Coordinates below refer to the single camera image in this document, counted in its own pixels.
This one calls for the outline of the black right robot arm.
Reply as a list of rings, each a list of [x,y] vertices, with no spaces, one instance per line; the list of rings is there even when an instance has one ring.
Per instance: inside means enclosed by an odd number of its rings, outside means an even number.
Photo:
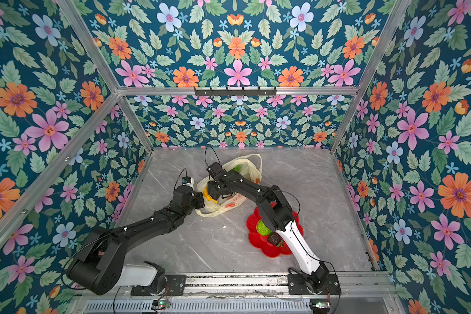
[[[240,194],[253,201],[264,225],[281,237],[297,259],[307,288],[314,294],[322,292],[330,271],[300,233],[296,223],[298,217],[293,215],[283,191],[275,185],[265,187],[254,183],[234,170],[226,171],[218,162],[208,166],[207,171],[211,179],[208,195],[216,200],[221,196]]]

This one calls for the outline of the aluminium frame corner post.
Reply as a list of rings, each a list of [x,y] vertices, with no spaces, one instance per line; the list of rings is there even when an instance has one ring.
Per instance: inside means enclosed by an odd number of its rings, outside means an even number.
[[[81,44],[85,48],[85,51],[95,65],[99,74],[102,76],[102,79],[109,89],[109,97],[116,96],[116,101],[114,101],[114,103],[119,104],[120,108],[128,118],[128,121],[134,132],[136,133],[136,136],[144,146],[145,151],[147,154],[151,154],[153,151],[153,146],[151,145],[150,140],[147,137],[145,130],[136,115],[136,112],[132,109],[128,98],[120,91],[121,86],[119,82],[113,74],[110,65],[104,59],[103,54],[97,46],[89,28],[82,18],[82,15],[76,8],[76,5],[73,1],[57,1],[57,4],[73,28],[73,31],[78,37],[78,40],[80,40]]]
[[[374,48],[374,52],[372,53],[368,64],[365,70],[363,71],[363,74],[359,81],[359,85],[357,86],[357,93],[350,102],[349,107],[344,114],[343,120],[341,121],[337,129],[335,140],[330,146],[331,155],[334,155],[337,148],[340,146],[341,140],[344,138],[347,132],[349,123],[353,120],[353,117],[355,116],[357,105],[362,101],[363,96],[366,94],[368,86],[371,80],[374,78],[378,65],[382,61],[390,45],[390,42],[392,41],[392,37],[395,35],[396,30],[398,29],[400,23],[403,21],[404,15],[411,3],[412,1],[410,0],[395,1],[393,8],[389,14],[389,17],[387,18],[387,22],[384,28],[382,29],[378,45]]]

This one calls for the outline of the aluminium frame left crossbar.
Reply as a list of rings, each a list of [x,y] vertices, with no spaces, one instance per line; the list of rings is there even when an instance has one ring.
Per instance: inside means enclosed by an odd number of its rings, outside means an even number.
[[[55,182],[61,172],[75,157],[78,150],[96,131],[120,98],[115,92],[105,99],[102,106],[85,122],[82,128],[69,140],[68,144],[55,156],[53,161],[26,189],[26,192],[15,202],[12,208],[0,219],[0,251],[8,242],[11,234],[18,229],[27,215],[44,196],[45,191]]]

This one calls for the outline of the dark brown fake fruit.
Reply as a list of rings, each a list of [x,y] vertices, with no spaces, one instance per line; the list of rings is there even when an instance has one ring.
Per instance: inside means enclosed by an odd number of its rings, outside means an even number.
[[[271,232],[267,236],[267,242],[274,247],[280,247],[282,239],[281,239],[281,236],[277,232]]]

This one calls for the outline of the green fake grape bunch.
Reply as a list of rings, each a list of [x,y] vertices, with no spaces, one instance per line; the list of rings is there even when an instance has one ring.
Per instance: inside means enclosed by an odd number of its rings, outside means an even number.
[[[236,167],[233,168],[234,171],[242,174],[243,173],[243,166],[242,165],[237,165]]]

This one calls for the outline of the black hook rack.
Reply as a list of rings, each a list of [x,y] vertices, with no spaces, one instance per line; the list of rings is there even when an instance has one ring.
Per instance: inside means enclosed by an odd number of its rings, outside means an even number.
[[[276,88],[261,88],[261,87],[241,87],[241,88],[194,88],[195,96],[220,96],[220,97],[232,97],[232,96],[247,96],[247,97],[259,97],[259,96],[276,96]]]

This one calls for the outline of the orange yellow fake banana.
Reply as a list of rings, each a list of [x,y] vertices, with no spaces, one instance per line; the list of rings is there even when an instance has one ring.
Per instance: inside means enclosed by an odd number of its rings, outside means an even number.
[[[216,199],[213,199],[210,195],[209,195],[209,191],[208,191],[208,187],[205,187],[204,191],[203,191],[203,197],[207,200],[207,201],[212,201],[216,204],[218,204],[218,201]]]

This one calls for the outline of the aluminium frame back crossbar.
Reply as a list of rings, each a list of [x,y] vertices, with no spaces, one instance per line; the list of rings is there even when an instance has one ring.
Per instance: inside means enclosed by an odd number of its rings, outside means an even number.
[[[221,87],[221,88],[166,88],[166,87],[121,87],[118,89],[121,96],[299,96],[299,95],[344,95],[355,96],[358,93],[356,86],[343,87]]]

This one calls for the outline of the red flower-shaped plate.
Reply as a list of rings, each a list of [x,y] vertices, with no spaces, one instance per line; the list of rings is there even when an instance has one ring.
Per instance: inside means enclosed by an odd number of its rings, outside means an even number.
[[[285,243],[282,237],[281,237],[282,242],[281,242],[280,247],[274,247],[267,242],[267,236],[261,236],[257,233],[256,224],[260,220],[262,220],[262,218],[260,216],[259,209],[255,208],[253,214],[250,215],[248,219],[246,220],[246,227],[247,227],[247,230],[249,231],[249,236],[248,236],[249,243],[253,247],[261,250],[263,255],[271,259],[277,258],[281,255],[284,255],[284,256],[292,255],[293,253],[291,249]]]

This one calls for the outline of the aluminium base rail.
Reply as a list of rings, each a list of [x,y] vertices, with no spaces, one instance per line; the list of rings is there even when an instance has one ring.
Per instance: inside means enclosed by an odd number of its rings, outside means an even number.
[[[85,292],[69,313],[404,313],[386,272],[332,272],[311,293],[290,272],[178,273],[157,295],[116,287],[103,296]]]

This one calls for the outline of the light green fake fruit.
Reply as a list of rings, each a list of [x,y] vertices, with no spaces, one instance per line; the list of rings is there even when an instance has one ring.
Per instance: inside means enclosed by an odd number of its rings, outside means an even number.
[[[264,224],[262,220],[257,222],[256,231],[261,236],[268,236],[272,233],[272,231]]]

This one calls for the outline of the aluminium frame crossbar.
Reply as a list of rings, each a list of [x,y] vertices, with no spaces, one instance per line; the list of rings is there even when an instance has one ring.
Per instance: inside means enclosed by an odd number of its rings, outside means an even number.
[[[15,202],[12,208],[0,219],[0,251],[8,242],[11,234],[18,229],[27,215],[44,196],[45,191],[55,182],[61,172],[75,157],[78,150],[96,131],[120,98],[115,92],[105,99],[102,106],[85,122],[82,128],[69,140],[68,144],[55,156],[53,161],[26,189],[26,192]]]
[[[356,86],[343,87],[221,87],[221,88],[166,88],[166,87],[121,87],[118,89],[121,96],[299,96],[299,95],[344,95],[355,96],[358,93]]]

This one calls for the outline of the aluminium frame corner post right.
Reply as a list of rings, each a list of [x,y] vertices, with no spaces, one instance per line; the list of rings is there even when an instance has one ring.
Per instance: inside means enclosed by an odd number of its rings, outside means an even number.
[[[378,45],[374,48],[374,52],[372,53],[368,64],[365,70],[363,71],[363,74],[359,81],[359,85],[357,86],[357,93],[350,102],[349,107],[344,114],[343,120],[341,121],[337,129],[335,140],[330,146],[331,155],[334,155],[337,148],[340,146],[341,140],[344,138],[347,132],[349,123],[353,120],[353,117],[355,116],[357,105],[362,101],[363,96],[366,94],[368,86],[371,80],[374,78],[378,65],[382,61],[390,45],[390,42],[392,41],[392,37],[395,35],[396,30],[398,29],[400,23],[403,21],[404,15],[411,3],[412,1],[410,0],[395,1],[393,8],[389,14],[389,17],[387,18],[387,22],[384,28],[382,29]]]

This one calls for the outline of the aluminium frame corner post left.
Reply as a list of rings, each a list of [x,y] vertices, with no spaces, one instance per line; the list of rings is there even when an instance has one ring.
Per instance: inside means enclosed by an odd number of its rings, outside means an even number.
[[[121,86],[119,82],[113,74],[110,65],[104,59],[103,54],[97,46],[89,28],[82,18],[82,15],[76,8],[76,5],[73,1],[57,1],[57,4],[73,28],[73,31],[78,37],[78,40],[80,40],[81,44],[85,48],[85,51],[95,65],[99,74],[102,76],[102,79],[109,89],[109,97],[116,96],[116,101],[114,101],[114,103],[119,104],[120,108],[128,118],[128,121],[134,132],[136,133],[136,136],[144,146],[145,151],[147,154],[151,154],[153,151],[153,146],[151,145],[150,140],[147,137],[145,130],[136,115],[136,112],[132,109],[128,98],[120,91]]]

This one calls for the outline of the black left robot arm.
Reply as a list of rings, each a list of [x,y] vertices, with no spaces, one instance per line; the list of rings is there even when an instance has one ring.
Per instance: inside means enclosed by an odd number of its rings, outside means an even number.
[[[173,191],[170,203],[150,217],[112,229],[94,228],[72,258],[67,277],[100,296],[114,287],[152,285],[160,267],[153,262],[124,264],[127,253],[176,230],[189,214],[203,207],[203,194],[182,185]]]

